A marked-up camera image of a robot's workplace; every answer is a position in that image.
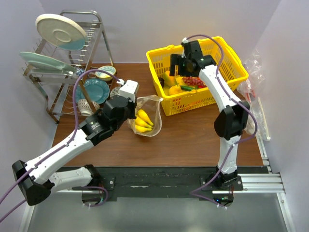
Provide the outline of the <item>clear zip top bag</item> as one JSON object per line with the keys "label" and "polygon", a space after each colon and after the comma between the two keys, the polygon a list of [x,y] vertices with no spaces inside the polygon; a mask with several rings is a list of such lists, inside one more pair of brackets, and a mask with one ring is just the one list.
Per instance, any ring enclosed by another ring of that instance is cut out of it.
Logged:
{"label": "clear zip top bag", "polygon": [[156,136],[162,128],[162,118],[160,112],[160,104],[163,101],[163,98],[157,95],[149,95],[144,97],[138,97],[136,100],[136,115],[139,109],[144,110],[149,116],[150,120],[154,123],[153,130],[150,132],[140,133],[135,129],[135,120],[128,119],[128,127],[137,135],[145,137],[154,137]]}

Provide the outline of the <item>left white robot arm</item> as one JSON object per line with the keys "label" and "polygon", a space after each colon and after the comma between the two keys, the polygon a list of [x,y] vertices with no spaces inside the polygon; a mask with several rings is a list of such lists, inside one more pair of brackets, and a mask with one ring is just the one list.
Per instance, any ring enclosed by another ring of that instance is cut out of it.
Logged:
{"label": "left white robot arm", "polygon": [[106,101],[103,108],[78,124],[59,144],[27,162],[16,161],[12,170],[28,205],[37,205],[51,193],[63,189],[96,189],[100,184],[100,176],[92,165],[63,173],[59,173],[58,169],[111,137],[127,119],[134,119],[136,105],[135,95],[115,95]]}

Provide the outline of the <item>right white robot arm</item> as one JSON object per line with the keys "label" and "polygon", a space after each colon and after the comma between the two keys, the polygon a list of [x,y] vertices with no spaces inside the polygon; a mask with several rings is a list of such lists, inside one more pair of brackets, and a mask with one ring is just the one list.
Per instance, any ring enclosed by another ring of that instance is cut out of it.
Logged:
{"label": "right white robot arm", "polygon": [[221,190],[232,185],[238,176],[238,144],[247,124],[249,104],[241,101],[219,72],[222,60],[216,62],[211,55],[203,55],[199,41],[182,41],[183,53],[170,56],[170,75],[198,77],[214,97],[219,115],[214,129],[220,138],[220,157],[216,173],[207,178],[206,186]]}

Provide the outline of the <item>yellow banana bunch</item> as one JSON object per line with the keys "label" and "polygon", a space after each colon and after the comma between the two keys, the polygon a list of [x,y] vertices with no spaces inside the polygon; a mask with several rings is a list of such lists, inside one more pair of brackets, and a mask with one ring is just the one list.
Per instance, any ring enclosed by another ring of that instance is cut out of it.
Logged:
{"label": "yellow banana bunch", "polygon": [[139,109],[135,118],[135,129],[140,133],[150,132],[153,130],[154,123],[150,120],[147,113]]}

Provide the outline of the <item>yellow lemon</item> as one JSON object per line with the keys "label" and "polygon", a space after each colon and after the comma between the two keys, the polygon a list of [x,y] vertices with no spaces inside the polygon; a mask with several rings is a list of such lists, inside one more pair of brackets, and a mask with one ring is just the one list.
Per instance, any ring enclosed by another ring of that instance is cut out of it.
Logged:
{"label": "yellow lemon", "polygon": [[182,89],[181,89],[180,85],[175,85],[175,86],[172,86],[172,87],[169,88],[169,95],[170,96],[176,95],[176,94],[179,94],[179,93],[182,93]]}

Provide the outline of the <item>yellow plastic shopping basket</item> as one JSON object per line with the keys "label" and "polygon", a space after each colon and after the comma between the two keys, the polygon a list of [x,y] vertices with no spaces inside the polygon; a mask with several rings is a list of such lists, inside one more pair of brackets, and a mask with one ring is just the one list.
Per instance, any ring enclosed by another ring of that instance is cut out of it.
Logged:
{"label": "yellow plastic shopping basket", "polygon": [[[213,39],[220,44],[224,51],[224,60],[219,69],[220,74],[231,90],[234,91],[240,83],[248,79],[249,74],[243,67],[236,52],[226,43],[223,37],[215,36]],[[163,98],[161,105],[167,116],[216,103],[207,87],[191,92],[185,91],[171,96],[166,95],[166,91],[159,83],[159,77],[163,77],[165,72],[170,70],[170,55],[181,54],[182,51],[183,48],[181,45],[169,45],[147,51],[146,53],[153,85],[157,95]]]}

